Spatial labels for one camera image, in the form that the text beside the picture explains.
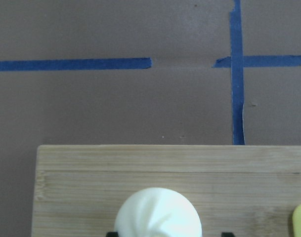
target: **wood plank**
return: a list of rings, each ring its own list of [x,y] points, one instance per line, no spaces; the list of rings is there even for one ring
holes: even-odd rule
[[[185,195],[206,237],[292,235],[301,203],[301,147],[41,146],[36,172],[34,237],[103,237],[147,187]]]

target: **blue painter's tape strip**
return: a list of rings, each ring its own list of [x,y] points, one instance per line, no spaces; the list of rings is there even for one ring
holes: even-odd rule
[[[301,66],[301,55],[244,56],[244,68],[297,67]],[[231,57],[217,59],[214,68],[230,68]]]
[[[151,58],[0,61],[0,71],[146,69],[151,66]]]
[[[234,0],[234,9],[230,12],[231,43],[231,79],[232,79],[232,113],[233,144],[244,145],[243,105],[244,105],[244,65],[243,36],[241,27],[240,0]]]

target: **wood grain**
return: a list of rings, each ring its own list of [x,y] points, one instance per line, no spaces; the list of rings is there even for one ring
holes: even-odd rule
[[[197,209],[204,236],[292,236],[301,147],[40,146],[33,237],[104,237],[132,193],[165,187]]]

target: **white round object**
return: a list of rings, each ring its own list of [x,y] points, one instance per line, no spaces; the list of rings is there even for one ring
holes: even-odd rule
[[[115,231],[119,237],[202,237],[194,206],[180,193],[164,188],[130,196],[117,214]]]

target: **black object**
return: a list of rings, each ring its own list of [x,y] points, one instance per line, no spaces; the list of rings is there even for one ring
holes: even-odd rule
[[[119,237],[119,235],[117,234],[117,232],[108,232],[106,234],[106,237]]]
[[[232,232],[222,232],[221,237],[235,237]]]

